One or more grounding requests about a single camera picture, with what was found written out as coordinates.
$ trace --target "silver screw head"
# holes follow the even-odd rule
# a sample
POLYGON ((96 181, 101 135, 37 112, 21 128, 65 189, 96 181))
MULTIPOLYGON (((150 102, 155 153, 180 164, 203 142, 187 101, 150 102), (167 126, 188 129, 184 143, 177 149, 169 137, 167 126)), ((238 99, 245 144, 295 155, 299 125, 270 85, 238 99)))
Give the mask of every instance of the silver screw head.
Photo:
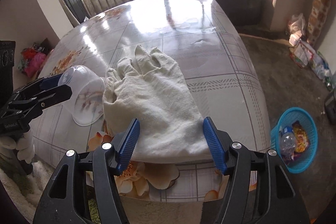
POLYGON ((242 145, 241 145, 240 143, 234 142, 234 143, 232 144, 232 147, 233 147, 234 149, 241 149, 242 145))
POLYGON ((74 150, 68 150, 67 151, 67 153, 66 153, 66 155, 68 156, 68 157, 71 157, 71 156, 73 156, 75 154, 75 151, 74 150))
POLYGON ((276 156, 276 155, 277 155, 277 152, 276 152, 274 149, 270 149, 270 150, 268 151, 268 154, 269 154, 270 156, 276 156))
POLYGON ((110 143, 103 143, 103 145, 101 146, 101 148, 104 150, 109 150, 111 147, 112 147, 112 144, 110 143))

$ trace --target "cloth glove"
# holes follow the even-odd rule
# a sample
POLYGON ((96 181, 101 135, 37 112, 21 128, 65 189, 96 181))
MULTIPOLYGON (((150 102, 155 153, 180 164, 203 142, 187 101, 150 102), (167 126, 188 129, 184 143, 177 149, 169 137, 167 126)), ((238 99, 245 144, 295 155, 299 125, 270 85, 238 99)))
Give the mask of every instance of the cloth glove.
POLYGON ((18 150, 17 159, 25 160, 28 164, 32 162, 35 156, 35 146, 31 130, 24 133, 17 142, 9 136, 0 137, 0 146, 7 149, 18 150))
POLYGON ((140 136, 132 160, 178 163, 211 159, 203 135, 203 118, 172 58, 141 45, 135 57, 122 58, 105 76, 104 115, 113 134, 125 131, 133 118, 140 136))

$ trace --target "blue basket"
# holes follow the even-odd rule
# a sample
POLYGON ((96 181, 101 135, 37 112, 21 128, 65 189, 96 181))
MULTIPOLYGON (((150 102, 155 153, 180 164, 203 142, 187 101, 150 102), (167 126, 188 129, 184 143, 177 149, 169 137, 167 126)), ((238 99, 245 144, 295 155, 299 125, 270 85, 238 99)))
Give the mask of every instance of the blue basket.
POLYGON ((280 117, 278 124, 271 131, 271 148, 275 149, 279 155, 279 129, 286 126, 292 126, 296 121, 305 129, 310 146, 302 153, 302 155, 294 162, 287 165, 288 171, 294 174, 305 171, 314 160, 317 151, 318 136, 315 123, 307 111, 299 107, 287 109, 280 117))

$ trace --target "concrete floor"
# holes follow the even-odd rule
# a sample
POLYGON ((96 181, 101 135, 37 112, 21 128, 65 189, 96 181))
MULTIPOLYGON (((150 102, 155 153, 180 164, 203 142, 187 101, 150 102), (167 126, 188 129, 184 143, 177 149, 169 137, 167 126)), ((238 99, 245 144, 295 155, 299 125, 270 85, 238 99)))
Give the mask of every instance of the concrete floor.
MULTIPOLYGON (((290 59, 285 45, 244 35, 241 38, 263 88, 271 128, 286 109, 294 106, 305 109, 316 123, 319 146, 315 160, 306 171, 293 174, 292 179, 303 196, 310 218, 317 218, 336 193, 336 155, 333 153, 336 126, 330 125, 322 114, 328 90, 310 69, 301 69, 290 59)), ((254 193, 249 195, 249 212, 253 206, 250 196, 254 193)), ((213 221, 219 205, 217 201, 205 203, 201 223, 213 221)))

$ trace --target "clear plastic bowl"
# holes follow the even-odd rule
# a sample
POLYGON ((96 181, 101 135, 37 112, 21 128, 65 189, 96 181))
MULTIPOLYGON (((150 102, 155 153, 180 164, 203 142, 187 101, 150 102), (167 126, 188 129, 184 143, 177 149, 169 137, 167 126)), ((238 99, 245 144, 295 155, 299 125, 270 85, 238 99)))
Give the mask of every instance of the clear plastic bowl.
POLYGON ((67 69, 58 85, 71 87, 72 95, 63 106, 80 126, 88 126, 103 114, 104 80, 88 67, 78 65, 67 69))

